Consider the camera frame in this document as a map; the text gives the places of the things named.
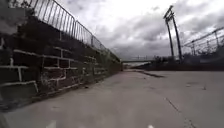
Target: concrete ground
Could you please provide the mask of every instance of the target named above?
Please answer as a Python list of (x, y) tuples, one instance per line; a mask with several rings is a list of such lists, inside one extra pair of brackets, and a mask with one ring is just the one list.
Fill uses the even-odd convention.
[(224, 72), (129, 72), (5, 114), (10, 128), (223, 128)]

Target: sky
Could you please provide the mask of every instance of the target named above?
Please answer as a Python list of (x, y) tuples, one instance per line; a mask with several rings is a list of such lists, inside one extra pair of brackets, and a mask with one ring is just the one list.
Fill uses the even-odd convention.
[[(121, 59), (169, 56), (163, 16), (173, 5), (181, 44), (224, 26), (223, 0), (56, 0)], [(177, 44), (170, 23), (175, 55)]]

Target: overpass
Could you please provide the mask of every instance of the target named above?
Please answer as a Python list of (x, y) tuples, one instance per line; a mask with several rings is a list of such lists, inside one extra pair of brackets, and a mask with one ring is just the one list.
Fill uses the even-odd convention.
[(142, 63), (142, 62), (151, 62), (152, 57), (131, 57), (128, 59), (121, 60), (123, 63)]

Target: fence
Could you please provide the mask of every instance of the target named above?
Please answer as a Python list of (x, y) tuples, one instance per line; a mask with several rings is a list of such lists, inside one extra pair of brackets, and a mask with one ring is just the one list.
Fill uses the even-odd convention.
[(32, 8), (41, 21), (91, 46), (113, 60), (120, 61), (78, 20), (55, 0), (12, 0), (12, 4)]
[(191, 54), (196, 55), (200, 53), (212, 53), (222, 45), (224, 45), (224, 27), (218, 28), (200, 38), (184, 44), (182, 48), (185, 49), (185, 52), (189, 52), (190, 48)]

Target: stone wall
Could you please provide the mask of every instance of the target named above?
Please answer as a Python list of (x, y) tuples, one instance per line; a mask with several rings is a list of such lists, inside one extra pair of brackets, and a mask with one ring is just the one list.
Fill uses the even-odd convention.
[(0, 34), (0, 107), (9, 110), (121, 71), (114, 55), (30, 17), (15, 35)]

